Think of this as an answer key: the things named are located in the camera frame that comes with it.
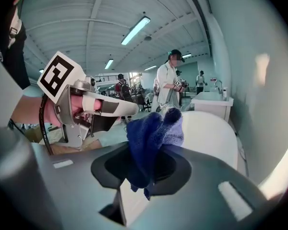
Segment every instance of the floor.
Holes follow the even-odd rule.
[[[189,108],[189,104],[191,103],[191,98],[183,98],[182,99],[182,111],[185,111]],[[137,115],[133,116],[132,119],[139,119],[143,118],[147,115],[149,115],[150,112],[145,110],[144,112],[138,112]],[[229,125],[233,128],[233,130],[236,132],[234,125],[231,121],[229,121]],[[103,132],[101,134],[98,134],[98,140],[101,143],[102,147],[111,146],[120,142],[127,141],[127,133],[126,133],[126,125],[123,122],[120,122],[114,126],[108,131]],[[247,177],[247,165],[245,161],[244,151],[242,148],[241,141],[239,137],[237,136],[237,143],[238,143],[238,150],[239,150],[239,156],[238,156],[238,172],[243,174]]]

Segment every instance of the hand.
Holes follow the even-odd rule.
[[[72,95],[71,103],[72,103],[72,115],[82,110],[82,96]],[[101,108],[101,102],[99,100],[95,100],[94,110],[99,110]],[[57,119],[57,116],[54,112],[54,103],[51,100],[48,100],[45,107],[44,120],[47,123],[52,123],[55,126],[60,127],[61,123]]]

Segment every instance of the man in white shirt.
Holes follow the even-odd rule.
[[[173,49],[168,53],[168,60],[165,64],[159,67],[157,72],[157,81],[160,87],[158,103],[161,106],[172,105],[179,108],[179,93],[184,91],[184,88],[175,82],[178,80],[175,67],[179,66],[184,59],[181,52]]]
[[[204,71],[200,71],[200,75],[196,77],[196,94],[204,91],[204,84],[207,86],[204,78]]]

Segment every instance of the cable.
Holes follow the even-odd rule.
[[[45,128],[45,123],[44,123],[44,111],[45,111],[45,106],[46,106],[47,100],[48,100],[48,96],[46,96],[44,94],[42,97],[42,103],[41,103],[40,108],[39,108],[38,119],[39,119],[40,130],[42,132],[43,140],[45,142],[48,154],[53,155],[53,151],[52,151],[50,144],[49,144],[49,140],[48,140],[46,128]]]

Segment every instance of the faucet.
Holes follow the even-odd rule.
[[[224,95],[223,95],[223,91],[224,91],[224,87],[223,87],[223,83],[222,83],[222,81],[221,80],[217,80],[217,81],[215,81],[215,86],[216,86],[216,83],[217,82],[220,82],[221,83],[221,90],[220,90],[220,88],[218,87],[217,89],[219,90],[219,94],[222,96],[222,100],[224,100]]]

